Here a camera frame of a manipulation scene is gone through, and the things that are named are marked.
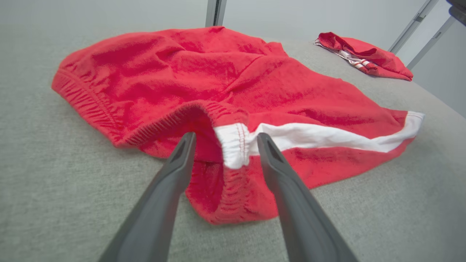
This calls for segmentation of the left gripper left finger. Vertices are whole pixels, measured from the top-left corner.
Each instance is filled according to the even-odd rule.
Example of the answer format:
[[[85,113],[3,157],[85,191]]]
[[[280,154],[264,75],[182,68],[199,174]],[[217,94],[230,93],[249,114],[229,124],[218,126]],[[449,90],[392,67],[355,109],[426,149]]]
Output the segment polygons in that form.
[[[196,134],[185,133],[110,241],[100,262],[166,262],[179,198],[191,180]]]

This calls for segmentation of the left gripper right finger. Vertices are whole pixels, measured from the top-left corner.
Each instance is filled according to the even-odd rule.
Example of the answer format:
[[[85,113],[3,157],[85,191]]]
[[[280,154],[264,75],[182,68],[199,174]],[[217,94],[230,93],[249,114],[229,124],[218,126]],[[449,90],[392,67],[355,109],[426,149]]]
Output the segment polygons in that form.
[[[356,262],[357,258],[271,136],[257,137],[266,185],[277,204],[290,262]]]

